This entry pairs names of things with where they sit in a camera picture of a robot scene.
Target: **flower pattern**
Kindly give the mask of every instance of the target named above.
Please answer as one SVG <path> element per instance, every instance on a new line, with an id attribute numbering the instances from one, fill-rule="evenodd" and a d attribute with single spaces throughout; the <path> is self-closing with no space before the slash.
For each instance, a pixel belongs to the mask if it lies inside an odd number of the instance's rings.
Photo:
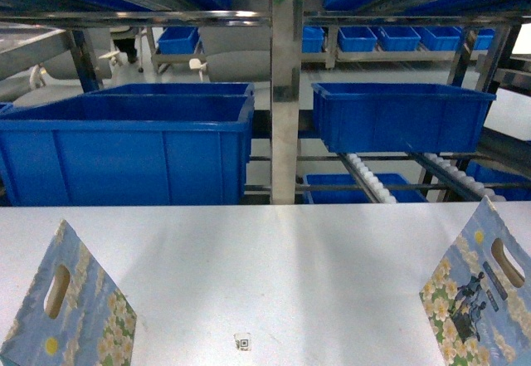
<path id="1" fill-rule="evenodd" d="M 105 321 L 98 355 L 102 366 L 130 366 L 136 315 L 116 289 L 107 299 L 110 315 Z"/>
<path id="2" fill-rule="evenodd" d="M 444 322 L 448 317 L 448 301 L 439 297 L 433 301 L 433 306 L 435 307 L 435 319 Z"/>
<path id="3" fill-rule="evenodd" d="M 453 364 L 454 358 L 457 355 L 457 351 L 454 348 L 454 343 L 449 339 L 443 339 L 441 345 L 442 357 L 445 359 L 445 363 Z"/>
<path id="4" fill-rule="evenodd" d="M 442 324 L 442 333 L 447 339 L 451 340 L 452 342 L 454 342 L 457 338 L 457 329 L 455 328 L 454 322 L 452 322 L 450 318 L 446 319 L 445 322 Z"/>

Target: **white table surface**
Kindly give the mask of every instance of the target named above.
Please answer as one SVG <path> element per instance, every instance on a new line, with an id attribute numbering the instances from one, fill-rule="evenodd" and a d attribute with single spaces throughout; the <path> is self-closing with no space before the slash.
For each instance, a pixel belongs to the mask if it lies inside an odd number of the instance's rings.
<path id="1" fill-rule="evenodd" d="M 0 337 L 63 217 L 139 315 L 134 366 L 443 365 L 417 293 L 476 205 L 2 208 Z M 531 202 L 496 207 L 531 252 Z"/>

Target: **white floor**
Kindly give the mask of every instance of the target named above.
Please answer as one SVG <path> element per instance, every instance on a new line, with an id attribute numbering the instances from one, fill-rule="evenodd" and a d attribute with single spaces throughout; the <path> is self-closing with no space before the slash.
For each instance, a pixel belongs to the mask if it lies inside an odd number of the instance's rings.
<path id="1" fill-rule="evenodd" d="M 111 80 L 105 81 L 105 86 L 122 85 L 130 82 L 200 82 L 196 72 L 188 69 L 188 64 L 170 66 L 162 75 L 153 71 L 150 62 L 149 48 L 144 38 L 144 73 L 138 72 L 138 66 L 115 66 Z M 323 65 L 305 66 L 300 77 L 300 108 L 312 108 L 313 82 L 419 82 L 419 83 L 446 83 L 450 71 L 449 62 L 417 62 L 417 63 L 355 63 L 338 64 L 335 69 L 327 71 Z M 474 89 L 479 74 L 470 68 L 465 76 L 464 87 Z M 48 84 L 79 85 L 79 81 L 55 81 L 46 78 Z M 270 90 L 269 82 L 256 83 L 256 108 L 269 109 Z M 498 99 L 491 108 L 485 123 L 486 126 L 497 129 L 506 134 L 524 140 L 531 139 L 531 101 L 525 96 L 500 90 Z M 253 155 L 269 156 L 270 143 L 266 139 L 253 140 Z M 303 139 L 303 155 L 326 155 L 327 149 L 318 139 Z M 369 168 L 374 172 L 401 173 L 412 183 L 419 179 L 421 168 L 418 164 L 409 161 L 399 162 L 369 162 Z M 298 174 L 307 173 L 346 173 L 340 162 L 301 162 Z M 269 184 L 270 165 L 268 162 L 251 162 L 248 165 L 247 183 Z"/>

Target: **blue storage box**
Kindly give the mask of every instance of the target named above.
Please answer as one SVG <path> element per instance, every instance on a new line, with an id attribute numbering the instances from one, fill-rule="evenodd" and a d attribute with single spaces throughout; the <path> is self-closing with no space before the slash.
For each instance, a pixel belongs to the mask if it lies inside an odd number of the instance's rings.
<path id="1" fill-rule="evenodd" d="M 495 95 L 438 84 L 312 84 L 333 153 L 473 152 Z"/>
<path id="2" fill-rule="evenodd" d="M 0 115 L 14 206 L 238 204 L 252 96 L 91 95 Z"/>
<path id="3" fill-rule="evenodd" d="M 158 49 L 164 55 L 194 53 L 199 41 L 196 27 L 168 27 L 158 39 Z"/>
<path id="4" fill-rule="evenodd" d="M 494 30 L 492 28 L 484 28 L 478 32 L 474 49 L 477 51 L 486 51 L 489 49 L 492 40 L 494 40 Z"/>
<path id="5" fill-rule="evenodd" d="M 302 52 L 315 53 L 323 50 L 324 30 L 321 27 L 305 27 L 302 31 Z"/>
<path id="6" fill-rule="evenodd" d="M 416 27 L 422 43 L 430 51 L 455 51 L 460 32 L 455 27 Z"/>
<path id="7" fill-rule="evenodd" d="M 402 185 L 409 182 L 399 173 L 376 173 L 385 185 Z M 304 176 L 308 185 L 354 185 L 356 181 L 349 174 L 309 174 Z M 392 190 L 399 203 L 425 203 L 426 198 L 417 190 Z M 315 190 L 303 193 L 304 204 L 360 204 L 369 203 L 363 190 Z"/>
<path id="8" fill-rule="evenodd" d="M 370 52 L 376 45 L 376 36 L 368 27 L 341 27 L 339 47 L 343 52 Z"/>
<path id="9" fill-rule="evenodd" d="M 324 0 L 323 7 L 328 11 L 355 11 L 376 0 Z"/>
<path id="10" fill-rule="evenodd" d="M 517 183 L 517 182 L 530 182 L 521 175 L 514 173 L 506 173 L 503 171 L 497 171 L 495 169 L 484 167 L 475 161 L 470 161 L 466 174 L 474 177 L 478 182 L 482 183 Z M 504 196 L 511 202 L 516 201 L 528 201 L 531 200 L 531 189 L 494 189 L 496 194 Z"/>
<path id="11" fill-rule="evenodd" d="M 105 90 L 95 90 L 84 94 L 84 96 L 92 95 L 247 95 L 254 96 L 255 86 L 249 82 L 217 82 L 217 83 L 168 83 L 168 84 L 126 84 L 108 88 Z M 251 158 L 251 139 L 252 139 L 252 121 L 249 124 L 250 133 L 247 135 L 247 147 L 249 151 L 246 153 L 246 161 L 249 162 Z"/>
<path id="12" fill-rule="evenodd" d="M 415 51 L 421 40 L 412 27 L 378 27 L 374 34 L 384 51 Z"/>
<path id="13" fill-rule="evenodd" d="M 0 102 L 0 113 L 5 113 L 13 107 L 13 103 Z"/>

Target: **yellow flower print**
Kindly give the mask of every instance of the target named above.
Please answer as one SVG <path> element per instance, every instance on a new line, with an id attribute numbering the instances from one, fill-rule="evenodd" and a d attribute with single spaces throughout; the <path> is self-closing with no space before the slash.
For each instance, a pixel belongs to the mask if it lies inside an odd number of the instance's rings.
<path id="1" fill-rule="evenodd" d="M 116 325 L 116 328 L 113 330 L 113 335 L 114 335 L 114 341 L 116 343 L 121 343 L 122 342 L 122 338 L 124 337 L 124 333 L 122 332 L 122 328 L 119 327 L 118 325 Z"/>
<path id="2" fill-rule="evenodd" d="M 457 329 L 455 328 L 454 322 L 448 318 L 445 320 L 445 323 L 442 324 L 443 336 L 449 339 L 451 342 L 455 341 L 457 337 Z"/>
<path id="3" fill-rule="evenodd" d="M 116 316 L 118 316 L 119 319 L 123 319 L 124 315 L 127 313 L 127 308 L 125 306 L 125 300 L 119 299 L 116 303 Z"/>
<path id="4" fill-rule="evenodd" d="M 490 352 L 485 347 L 480 347 L 478 351 L 478 358 L 480 359 L 481 366 L 489 366 L 490 364 Z"/>
<path id="5" fill-rule="evenodd" d="M 457 339 L 454 343 L 455 351 L 457 352 L 457 356 L 461 358 L 466 358 L 468 356 L 468 349 L 466 348 L 466 345 L 460 340 Z"/>
<path id="6" fill-rule="evenodd" d="M 457 295 L 457 283 L 453 280 L 448 280 L 446 282 L 446 294 L 448 295 L 448 298 L 455 298 Z"/>
<path id="7" fill-rule="evenodd" d="M 109 346 L 109 341 L 107 339 L 99 339 L 98 341 L 98 359 L 104 361 L 107 358 L 107 355 L 110 354 L 110 350 L 113 347 Z"/>
<path id="8" fill-rule="evenodd" d="M 114 312 L 114 308 L 116 308 L 116 294 L 112 293 L 109 295 L 109 298 L 107 299 L 107 305 L 109 306 L 109 309 L 111 312 Z"/>
<path id="9" fill-rule="evenodd" d="M 426 314 L 428 316 L 432 316 L 433 313 L 435 312 L 435 306 L 433 305 L 431 300 L 425 300 L 423 305 L 424 305 L 424 310 L 426 311 Z"/>
<path id="10" fill-rule="evenodd" d="M 448 301 L 438 297 L 433 302 L 435 307 L 435 319 L 444 322 L 448 317 Z"/>
<path id="11" fill-rule="evenodd" d="M 121 347 L 114 347 L 112 358 L 113 366 L 121 366 L 125 362 L 124 350 Z"/>
<path id="12" fill-rule="evenodd" d="M 450 260 L 446 257 L 444 257 L 441 261 L 441 263 L 439 264 L 439 268 L 441 269 L 441 271 L 445 274 L 445 275 L 448 275 L 450 273 L 450 269 L 451 269 L 451 263 L 450 263 Z"/>
<path id="13" fill-rule="evenodd" d="M 114 336 L 112 334 L 109 334 L 107 333 L 105 335 L 105 338 L 104 338 L 106 344 L 107 344 L 107 349 L 109 350 L 109 352 L 112 350 L 112 348 L 114 347 Z"/>
<path id="14" fill-rule="evenodd" d="M 446 365 L 453 364 L 454 358 L 457 355 L 453 343 L 449 339 L 443 339 L 441 345 L 442 357 L 445 359 Z"/>
<path id="15" fill-rule="evenodd" d="M 122 350 L 124 351 L 125 359 L 129 360 L 133 352 L 133 340 L 130 337 L 124 337 L 122 340 Z"/>
<path id="16" fill-rule="evenodd" d="M 437 269 L 433 274 L 433 282 L 435 283 L 435 287 L 437 289 L 442 289 L 442 286 L 444 286 L 446 283 L 446 275 L 444 271 Z"/>
<path id="17" fill-rule="evenodd" d="M 133 333 L 135 325 L 136 325 L 136 319 L 132 315 L 127 314 L 124 318 L 125 329 L 129 331 L 130 333 Z"/>
<path id="18" fill-rule="evenodd" d="M 433 284 L 433 281 L 428 281 L 426 285 L 422 288 L 422 299 L 423 300 L 431 300 L 431 296 L 433 293 L 435 293 L 435 285 Z"/>
<path id="19" fill-rule="evenodd" d="M 434 335 L 438 335 L 439 334 L 439 328 L 437 326 L 435 326 L 435 321 L 433 319 L 430 319 L 430 326 L 431 326 L 431 330 L 433 331 L 433 334 Z"/>
<path id="20" fill-rule="evenodd" d="M 467 339 L 465 345 L 466 349 L 468 349 L 468 352 L 470 352 L 472 355 L 477 355 L 479 346 L 477 338 Z"/>

